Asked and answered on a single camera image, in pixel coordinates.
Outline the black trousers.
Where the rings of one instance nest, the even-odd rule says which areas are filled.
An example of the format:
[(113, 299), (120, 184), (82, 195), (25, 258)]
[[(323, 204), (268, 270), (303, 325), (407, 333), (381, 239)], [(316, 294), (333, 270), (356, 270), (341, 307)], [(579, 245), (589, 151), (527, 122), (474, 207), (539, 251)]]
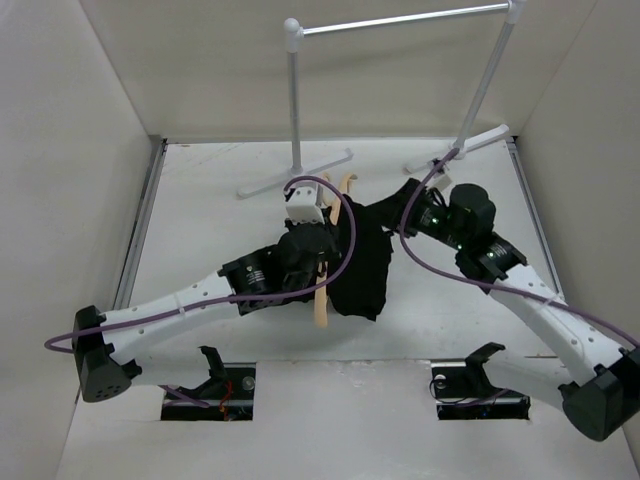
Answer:
[(386, 304), (391, 237), (367, 207), (346, 199), (356, 223), (355, 249), (340, 277), (327, 286), (327, 295), (340, 315), (375, 322)]

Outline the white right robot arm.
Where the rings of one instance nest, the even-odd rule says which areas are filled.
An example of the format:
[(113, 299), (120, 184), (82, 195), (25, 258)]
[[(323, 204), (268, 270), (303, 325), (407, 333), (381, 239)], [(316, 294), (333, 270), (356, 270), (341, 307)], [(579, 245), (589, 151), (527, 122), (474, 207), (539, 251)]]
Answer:
[(471, 393), (483, 396), (498, 388), (537, 398), (597, 442), (638, 414), (638, 343), (622, 346), (560, 299), (526, 257), (495, 233), (496, 207), (482, 187), (459, 184), (444, 197), (409, 179), (369, 208), (402, 240), (424, 234), (453, 248), (457, 280), (510, 310), (555, 355), (538, 363), (487, 343), (465, 359), (463, 380)]

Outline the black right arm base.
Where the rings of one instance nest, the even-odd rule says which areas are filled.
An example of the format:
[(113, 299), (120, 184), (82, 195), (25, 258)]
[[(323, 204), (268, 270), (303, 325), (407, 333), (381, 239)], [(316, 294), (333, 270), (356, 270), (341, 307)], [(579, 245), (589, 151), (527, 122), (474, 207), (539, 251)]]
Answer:
[(430, 364), (429, 393), (440, 421), (528, 420), (531, 399), (489, 385), (463, 360)]

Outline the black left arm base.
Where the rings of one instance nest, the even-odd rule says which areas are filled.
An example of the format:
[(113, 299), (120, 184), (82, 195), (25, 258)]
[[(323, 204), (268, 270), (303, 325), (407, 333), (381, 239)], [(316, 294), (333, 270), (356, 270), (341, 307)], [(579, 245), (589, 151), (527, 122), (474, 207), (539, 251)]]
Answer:
[(228, 363), (224, 379), (208, 379), (194, 389), (165, 393), (160, 420), (183, 422), (251, 421), (257, 369), (255, 363)]

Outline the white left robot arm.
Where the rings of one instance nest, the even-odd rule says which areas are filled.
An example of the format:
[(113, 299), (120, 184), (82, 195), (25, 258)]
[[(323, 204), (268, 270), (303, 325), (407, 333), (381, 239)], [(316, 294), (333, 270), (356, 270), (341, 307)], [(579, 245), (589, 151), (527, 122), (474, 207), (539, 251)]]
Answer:
[(224, 264), (191, 286), (145, 304), (100, 312), (78, 310), (72, 354), (82, 398), (114, 398), (149, 381), (147, 350), (212, 320), (228, 320), (300, 301), (310, 294), (321, 263), (341, 258), (339, 232), (329, 223), (286, 221), (279, 241)]

